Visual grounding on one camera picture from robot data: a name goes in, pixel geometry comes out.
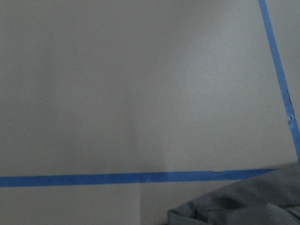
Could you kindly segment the dark brown t-shirt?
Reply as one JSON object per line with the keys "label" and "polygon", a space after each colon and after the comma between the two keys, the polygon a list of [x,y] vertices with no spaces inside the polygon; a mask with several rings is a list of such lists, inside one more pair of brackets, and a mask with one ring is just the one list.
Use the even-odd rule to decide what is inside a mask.
{"label": "dark brown t-shirt", "polygon": [[232,183],[168,211],[169,225],[298,225],[300,165]]}

